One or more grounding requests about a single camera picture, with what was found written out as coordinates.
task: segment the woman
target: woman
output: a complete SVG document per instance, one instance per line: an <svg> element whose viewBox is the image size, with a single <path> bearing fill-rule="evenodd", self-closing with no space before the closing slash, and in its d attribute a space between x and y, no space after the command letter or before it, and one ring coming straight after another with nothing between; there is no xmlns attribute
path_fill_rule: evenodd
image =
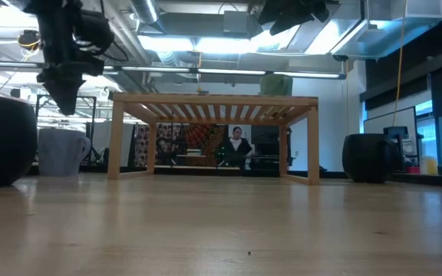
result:
<svg viewBox="0 0 442 276"><path fill-rule="evenodd" d="M249 142L242 138L242 128L235 126L233 136L224 143L225 162L227 165L239 166L241 170L245 169L246 155L252 151Z"/></svg>

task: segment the ceiling light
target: ceiling light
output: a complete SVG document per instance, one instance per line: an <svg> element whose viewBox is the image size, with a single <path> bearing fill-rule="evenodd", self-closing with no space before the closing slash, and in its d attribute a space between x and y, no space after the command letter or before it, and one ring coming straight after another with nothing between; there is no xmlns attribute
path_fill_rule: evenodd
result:
<svg viewBox="0 0 442 276"><path fill-rule="evenodd" d="M189 68L180 67L136 67L136 66L123 66L124 71L143 71L143 72L160 72L160 73L189 73Z"/></svg>
<svg viewBox="0 0 442 276"><path fill-rule="evenodd" d="M157 38L138 35L144 49L152 51L192 51L193 44L189 38Z"/></svg>
<svg viewBox="0 0 442 276"><path fill-rule="evenodd" d="M323 73L308 73L308 72L274 72L274 74L284 74L290 77L310 77L310 78L340 78L340 74L323 74Z"/></svg>
<svg viewBox="0 0 442 276"><path fill-rule="evenodd" d="M255 51L281 50L288 47L289 42L294 38L298 29L299 25L296 25L276 35L270 35L270 31L266 30L250 39L250 44Z"/></svg>
<svg viewBox="0 0 442 276"><path fill-rule="evenodd" d="M201 38L196 46L196 51L207 54L245 54L256 50L248 39Z"/></svg>
<svg viewBox="0 0 442 276"><path fill-rule="evenodd" d="M339 38L337 23L331 20L306 49L305 54L327 54L338 43Z"/></svg>
<svg viewBox="0 0 442 276"><path fill-rule="evenodd" d="M265 75L265 71L255 71L255 70L230 70L230 69L197 69L199 73L202 74L248 74L248 75Z"/></svg>
<svg viewBox="0 0 442 276"><path fill-rule="evenodd" d="M38 29L38 22L35 16L16 8L0 6L0 27Z"/></svg>
<svg viewBox="0 0 442 276"><path fill-rule="evenodd" d="M358 32L360 30L362 30L362 28L365 27L365 25L367 24L367 22L365 20L363 20L361 23L359 23L359 25L352 30L347 36L345 36L344 39L342 39L337 45L335 45L335 47L333 49L330 50L330 53L332 54L336 54L342 47L344 47L344 45L346 45L355 35L358 34Z"/></svg>

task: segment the window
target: window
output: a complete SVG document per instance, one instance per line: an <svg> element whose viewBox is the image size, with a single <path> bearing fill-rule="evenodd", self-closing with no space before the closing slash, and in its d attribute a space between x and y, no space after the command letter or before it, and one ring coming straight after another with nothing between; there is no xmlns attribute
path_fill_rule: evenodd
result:
<svg viewBox="0 0 442 276"><path fill-rule="evenodd" d="M427 114L433 112L433 101L428 100L427 102L418 104L415 106L415 116Z"/></svg>
<svg viewBox="0 0 442 276"><path fill-rule="evenodd" d="M417 132L424 136L421 140L421 155L437 159L436 123L434 118L417 121Z"/></svg>

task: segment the wooden floor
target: wooden floor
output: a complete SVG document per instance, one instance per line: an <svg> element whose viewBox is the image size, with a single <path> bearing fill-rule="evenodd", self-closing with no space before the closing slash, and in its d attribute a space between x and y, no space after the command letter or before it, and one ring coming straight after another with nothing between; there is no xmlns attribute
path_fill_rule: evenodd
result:
<svg viewBox="0 0 442 276"><path fill-rule="evenodd" d="M105 178L0 189L0 276L442 275L442 188Z"/></svg>

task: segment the patterned fabric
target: patterned fabric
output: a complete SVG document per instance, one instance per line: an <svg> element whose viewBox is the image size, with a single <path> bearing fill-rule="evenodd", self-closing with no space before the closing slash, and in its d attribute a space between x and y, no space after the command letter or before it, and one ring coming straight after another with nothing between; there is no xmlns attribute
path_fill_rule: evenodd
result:
<svg viewBox="0 0 442 276"><path fill-rule="evenodd" d="M150 128L139 125L136 128L136 146L134 165L145 167L147 165L148 136ZM169 165L170 155L186 154L186 149L201 149L205 158L185 158L188 166L216 166L216 152L223 142L225 126L215 124L184 124L171 123L157 124L157 150L156 165Z"/></svg>

